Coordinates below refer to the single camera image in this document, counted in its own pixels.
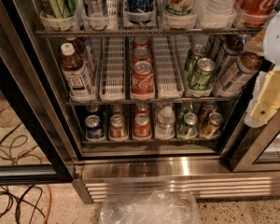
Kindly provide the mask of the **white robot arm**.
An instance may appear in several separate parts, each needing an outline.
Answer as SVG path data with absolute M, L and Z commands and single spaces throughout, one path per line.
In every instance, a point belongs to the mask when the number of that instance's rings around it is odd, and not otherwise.
M 274 65 L 272 71 L 259 72 L 252 99 L 245 114 L 245 124 L 258 128 L 268 123 L 280 108 L 280 10 L 245 45 L 245 51 L 263 56 Z

